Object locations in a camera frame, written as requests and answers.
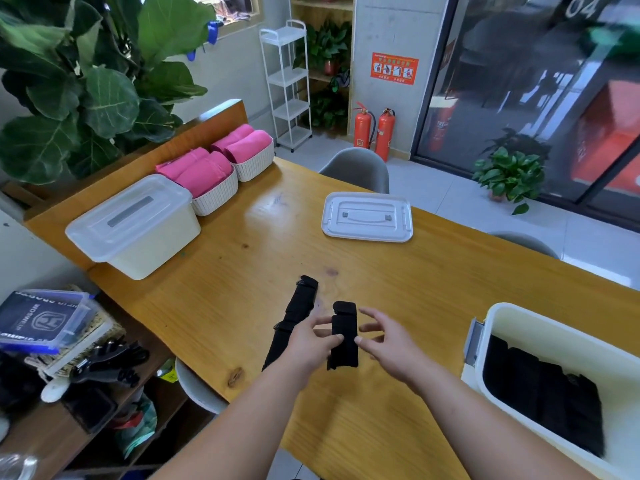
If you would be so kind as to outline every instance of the black fabric strap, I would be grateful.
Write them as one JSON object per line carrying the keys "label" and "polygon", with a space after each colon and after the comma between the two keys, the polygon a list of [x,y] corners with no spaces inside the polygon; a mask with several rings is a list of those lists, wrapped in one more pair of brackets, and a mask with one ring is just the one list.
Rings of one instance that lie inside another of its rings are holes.
{"label": "black fabric strap", "polygon": [[273,327],[275,330],[271,347],[264,361],[262,370],[265,370],[269,364],[274,362],[287,348],[289,344],[289,336],[298,323],[302,322],[309,316],[311,310],[314,309],[316,301],[316,293],[318,291],[318,282],[309,276],[300,276],[297,283],[296,291],[289,302],[285,311],[284,320],[277,323]]}
{"label": "black fabric strap", "polygon": [[336,301],[333,304],[335,313],[331,319],[331,333],[343,334],[344,340],[331,350],[326,361],[326,370],[335,369],[343,365],[358,366],[358,346],[353,341],[358,334],[358,318],[356,304],[350,301]]}

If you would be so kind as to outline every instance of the storage box lid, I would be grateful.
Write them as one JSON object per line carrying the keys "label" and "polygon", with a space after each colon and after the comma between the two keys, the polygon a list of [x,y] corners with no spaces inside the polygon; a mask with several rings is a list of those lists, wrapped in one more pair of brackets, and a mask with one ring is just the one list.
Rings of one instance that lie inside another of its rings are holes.
{"label": "storage box lid", "polygon": [[190,201],[187,189],[149,175],[85,212],[65,233],[93,261],[109,261]]}
{"label": "storage box lid", "polygon": [[413,235],[411,206],[393,195],[334,192],[324,201],[322,230],[332,237],[405,242]]}

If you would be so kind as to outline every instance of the flower pot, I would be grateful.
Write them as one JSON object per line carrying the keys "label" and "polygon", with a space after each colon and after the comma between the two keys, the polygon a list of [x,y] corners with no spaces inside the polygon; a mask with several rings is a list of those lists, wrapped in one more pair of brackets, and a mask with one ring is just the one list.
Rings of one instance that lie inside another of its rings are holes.
{"label": "flower pot", "polygon": [[492,191],[489,191],[489,199],[491,199],[494,202],[502,202],[502,201],[504,201],[504,194],[503,195],[494,195]]}
{"label": "flower pot", "polygon": [[338,63],[336,61],[327,61],[324,63],[324,74],[333,77],[338,72]]}

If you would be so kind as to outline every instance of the warning sign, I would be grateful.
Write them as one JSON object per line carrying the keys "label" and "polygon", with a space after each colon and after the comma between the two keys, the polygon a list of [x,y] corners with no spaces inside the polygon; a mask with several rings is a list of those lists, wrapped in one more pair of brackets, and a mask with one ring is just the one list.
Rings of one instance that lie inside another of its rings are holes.
{"label": "warning sign", "polygon": [[374,52],[371,58],[371,76],[400,84],[413,85],[418,59]]}

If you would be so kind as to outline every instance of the rolled pink towel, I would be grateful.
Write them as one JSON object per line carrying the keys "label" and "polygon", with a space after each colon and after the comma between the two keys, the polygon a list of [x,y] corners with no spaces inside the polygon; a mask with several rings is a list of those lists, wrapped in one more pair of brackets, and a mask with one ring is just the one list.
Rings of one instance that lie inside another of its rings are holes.
{"label": "rolled pink towel", "polygon": [[253,133],[253,131],[254,131],[254,129],[251,128],[250,125],[244,124],[242,126],[239,126],[238,128],[236,128],[233,131],[231,131],[231,133],[229,133],[227,136],[217,140],[217,142],[212,144],[211,145],[211,151],[212,152],[221,152],[226,147],[228,147],[230,144],[233,144],[233,143],[236,143],[236,142],[240,141],[245,136],[249,136],[251,133]]}
{"label": "rolled pink towel", "polygon": [[271,136],[266,131],[258,130],[237,143],[230,144],[222,153],[233,163],[244,163],[263,151],[272,142]]}
{"label": "rolled pink towel", "polygon": [[201,158],[208,156],[209,152],[204,148],[196,148],[195,150],[190,151],[180,158],[176,158],[175,160],[171,160],[170,162],[164,162],[160,163],[160,165],[156,165],[156,172],[175,182],[176,178],[180,177],[182,172],[185,171],[188,167],[196,163],[196,161],[200,160]]}
{"label": "rolled pink towel", "polygon": [[211,159],[220,167],[225,175],[228,177],[234,172],[234,168],[229,163],[229,160],[225,158],[225,156],[220,152],[213,152],[211,154]]}
{"label": "rolled pink towel", "polygon": [[185,169],[175,183],[191,192],[193,198],[197,198],[209,192],[227,177],[228,175],[225,175],[218,163],[207,155]]}

